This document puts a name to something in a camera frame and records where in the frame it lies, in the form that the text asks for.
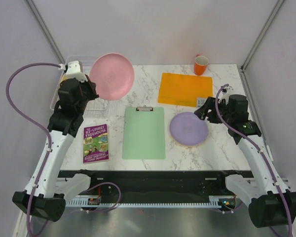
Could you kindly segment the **pink plate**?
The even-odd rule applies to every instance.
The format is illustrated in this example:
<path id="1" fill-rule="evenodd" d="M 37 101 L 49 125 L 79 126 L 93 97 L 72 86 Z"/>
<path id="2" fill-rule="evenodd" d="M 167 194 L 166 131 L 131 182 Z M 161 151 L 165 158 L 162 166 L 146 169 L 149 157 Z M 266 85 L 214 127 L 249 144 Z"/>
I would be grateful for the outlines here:
<path id="1" fill-rule="evenodd" d="M 99 57 L 89 73 L 96 84 L 96 93 L 104 100 L 119 100 L 133 86 L 135 74 L 130 61 L 121 54 L 108 53 Z"/>

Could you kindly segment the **purple plate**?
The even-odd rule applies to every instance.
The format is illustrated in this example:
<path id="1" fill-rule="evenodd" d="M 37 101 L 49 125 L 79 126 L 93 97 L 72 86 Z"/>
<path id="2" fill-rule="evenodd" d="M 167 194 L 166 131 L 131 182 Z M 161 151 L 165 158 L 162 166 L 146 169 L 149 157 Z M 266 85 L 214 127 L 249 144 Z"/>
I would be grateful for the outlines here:
<path id="1" fill-rule="evenodd" d="M 206 122 L 192 112 L 182 112 L 170 121 L 169 130 L 172 138 L 187 147 L 197 146 L 204 142 L 209 134 Z"/>

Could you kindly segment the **cream yellow plate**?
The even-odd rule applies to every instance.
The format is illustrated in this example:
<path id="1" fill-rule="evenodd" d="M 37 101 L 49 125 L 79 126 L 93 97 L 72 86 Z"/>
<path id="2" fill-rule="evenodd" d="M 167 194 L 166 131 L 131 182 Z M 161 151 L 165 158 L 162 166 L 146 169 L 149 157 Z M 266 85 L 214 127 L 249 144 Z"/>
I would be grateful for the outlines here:
<path id="1" fill-rule="evenodd" d="M 203 143 L 208 134 L 209 129 L 205 123 L 197 125 L 173 125 L 169 126 L 172 139 L 185 147 L 198 146 Z"/>

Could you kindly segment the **orange yellow plate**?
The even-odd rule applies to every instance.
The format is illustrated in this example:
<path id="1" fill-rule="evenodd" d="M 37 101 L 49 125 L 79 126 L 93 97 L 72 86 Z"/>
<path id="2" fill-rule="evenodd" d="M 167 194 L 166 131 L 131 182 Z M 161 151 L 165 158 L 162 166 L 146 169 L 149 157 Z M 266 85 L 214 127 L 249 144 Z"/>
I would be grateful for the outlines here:
<path id="1" fill-rule="evenodd" d="M 63 81 L 65 81 L 65 80 L 67 80 L 68 78 L 67 78 L 67 76 L 65 75 L 65 74 L 63 74 L 62 76 L 61 76 L 61 78 L 60 78 L 60 82 L 59 82 L 59 84 L 61 84 Z"/>

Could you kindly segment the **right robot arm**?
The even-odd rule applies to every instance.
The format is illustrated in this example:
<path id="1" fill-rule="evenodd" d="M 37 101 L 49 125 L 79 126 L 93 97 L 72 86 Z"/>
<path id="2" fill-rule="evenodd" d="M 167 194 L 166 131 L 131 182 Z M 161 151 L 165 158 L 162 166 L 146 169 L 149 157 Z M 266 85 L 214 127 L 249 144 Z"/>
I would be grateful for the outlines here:
<path id="1" fill-rule="evenodd" d="M 291 225 L 296 217 L 296 192 L 291 192 L 279 177 L 267 152 L 258 125 L 249 120 L 246 96 L 233 94 L 222 100 L 208 97 L 195 115 L 210 123 L 223 123 L 229 135 L 244 154 L 255 185 L 240 174 L 231 174 L 216 182 L 217 191 L 230 191 L 248 207 L 249 216 L 257 228 Z"/>

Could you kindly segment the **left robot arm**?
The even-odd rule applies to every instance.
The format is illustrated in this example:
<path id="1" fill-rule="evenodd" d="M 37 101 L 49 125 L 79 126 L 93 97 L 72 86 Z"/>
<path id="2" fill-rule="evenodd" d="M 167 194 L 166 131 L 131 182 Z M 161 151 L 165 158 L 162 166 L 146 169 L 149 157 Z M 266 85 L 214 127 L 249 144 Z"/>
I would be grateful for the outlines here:
<path id="1" fill-rule="evenodd" d="M 68 78 L 60 83 L 58 97 L 49 119 L 44 152 L 34 174 L 24 190 L 12 197 L 25 214 L 52 222 L 61 218 L 66 203 L 76 195 L 82 191 L 94 194 L 98 190 L 98 181 L 86 174 L 75 175 L 68 185 L 56 188 L 61 165 L 83 122 L 86 105 L 99 97 L 96 85 L 90 78 L 83 82 Z"/>

